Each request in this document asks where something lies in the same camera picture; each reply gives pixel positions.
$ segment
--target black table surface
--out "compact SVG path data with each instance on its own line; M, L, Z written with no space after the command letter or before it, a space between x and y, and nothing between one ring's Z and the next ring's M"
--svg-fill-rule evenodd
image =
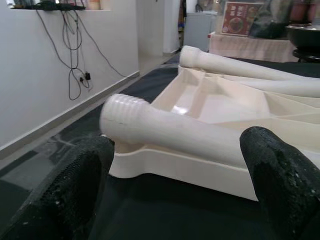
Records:
M316 63L246 62L307 77L320 77ZM152 102L178 74L176 67L158 68L123 91ZM97 136L101 106L59 133L75 144ZM48 140L52 144L57 136ZM56 164L68 146L49 156ZM34 149L0 171L0 231L30 193L8 182L8 173L42 154ZM258 202L195 186L166 177L143 174L135 178L107 177L104 197L90 239L97 240L273 240L273 232Z

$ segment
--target white plastic tray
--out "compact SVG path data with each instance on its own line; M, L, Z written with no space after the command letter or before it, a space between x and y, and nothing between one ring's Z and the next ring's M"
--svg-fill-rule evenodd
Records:
M307 153L320 168L320 98L265 92L229 80L228 76L180 68L179 75L151 105L241 132L252 126L266 127ZM116 139L115 150L110 169L115 177L153 173L257 200L246 168Z

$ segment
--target white wall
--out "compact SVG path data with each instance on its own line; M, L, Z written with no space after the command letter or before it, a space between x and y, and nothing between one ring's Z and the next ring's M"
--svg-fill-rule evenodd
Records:
M139 53L162 56L165 0L136 0Z
M178 21L180 0L165 0L164 5L164 30L163 30L163 52L172 53L180 46Z
M197 0L186 0L186 12L195 13L196 12Z
M111 0L110 5L111 11L84 11L79 15L101 51L128 76L138 71L136 1ZM61 14L40 14L61 57L69 61L62 42ZM58 61L36 11L8 9L6 1L0 1L0 150L123 79L83 35L85 65L93 89L82 88L81 97L70 101L69 70ZM72 90L77 94L75 85Z

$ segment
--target black pot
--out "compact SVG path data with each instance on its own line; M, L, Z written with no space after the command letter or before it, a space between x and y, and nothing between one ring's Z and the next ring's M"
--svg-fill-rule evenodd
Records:
M286 27L288 39L299 50L320 53L320 26L292 24Z

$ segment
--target black mat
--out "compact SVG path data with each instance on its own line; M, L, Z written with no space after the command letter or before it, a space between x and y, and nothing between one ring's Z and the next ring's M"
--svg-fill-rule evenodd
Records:
M312 63L248 61L305 76L320 77ZM177 75L177 68L154 70L123 93L152 102ZM54 166L71 146L98 136L101 106L0 171L0 231L27 198L37 161ZM92 240L272 240L272 232L254 201L198 187L162 176L144 174L131 179L109 176Z

